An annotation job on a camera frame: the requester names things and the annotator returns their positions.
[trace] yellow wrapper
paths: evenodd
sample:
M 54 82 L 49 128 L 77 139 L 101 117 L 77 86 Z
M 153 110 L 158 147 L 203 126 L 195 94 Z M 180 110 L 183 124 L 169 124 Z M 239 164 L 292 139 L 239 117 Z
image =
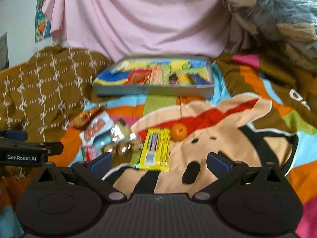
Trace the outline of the yellow wrapper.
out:
M 148 130 L 142 149 L 140 162 L 136 168 L 146 171 L 170 170 L 168 158 L 170 155 L 170 129 L 151 128 Z

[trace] tangerine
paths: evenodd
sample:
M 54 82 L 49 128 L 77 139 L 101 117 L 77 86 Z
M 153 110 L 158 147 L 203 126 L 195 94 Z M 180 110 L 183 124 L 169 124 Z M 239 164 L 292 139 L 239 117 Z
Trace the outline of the tangerine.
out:
M 172 126 L 170 135 L 173 141 L 182 141 L 187 137 L 187 127 L 182 123 L 176 123 Z

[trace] pink curtain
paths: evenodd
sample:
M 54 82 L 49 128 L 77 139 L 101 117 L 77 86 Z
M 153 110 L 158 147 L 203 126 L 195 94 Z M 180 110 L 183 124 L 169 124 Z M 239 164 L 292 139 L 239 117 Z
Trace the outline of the pink curtain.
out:
M 52 37 L 113 60 L 135 54 L 216 57 L 247 41 L 216 0 L 46 0 L 42 10 Z

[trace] blue gripper pad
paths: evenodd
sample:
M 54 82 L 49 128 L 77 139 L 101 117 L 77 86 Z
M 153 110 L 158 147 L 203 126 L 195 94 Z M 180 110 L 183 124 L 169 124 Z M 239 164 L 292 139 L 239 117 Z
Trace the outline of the blue gripper pad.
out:
M 112 155 L 105 153 L 88 163 L 89 171 L 100 179 L 112 168 Z
M 230 172 L 232 166 L 222 161 L 219 155 L 209 153 L 207 156 L 207 168 L 219 179 Z
M 5 131 L 3 137 L 11 140 L 26 141 L 29 135 L 25 131 Z

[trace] cardboard tray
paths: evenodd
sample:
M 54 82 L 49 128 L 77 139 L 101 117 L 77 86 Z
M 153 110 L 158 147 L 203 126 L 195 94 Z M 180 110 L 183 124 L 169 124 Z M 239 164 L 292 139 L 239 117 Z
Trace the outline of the cardboard tray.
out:
M 93 82 L 94 92 L 99 96 L 109 96 L 109 95 L 139 95 L 139 94 L 151 94 L 151 95 L 167 95 L 167 96 L 197 96 L 203 98 L 212 98 L 214 92 L 214 83 L 211 70 L 211 62 L 208 57 L 205 56 L 188 56 L 188 55 L 168 55 L 168 56 L 135 56 L 126 57 L 114 65 L 112 65 L 109 70 L 111 71 L 124 60 L 133 59 L 192 59 L 192 60 L 206 60 L 206 66 L 210 67 L 210 74 L 212 83 L 210 85 L 103 85 L 102 82 L 98 81 L 98 76 Z

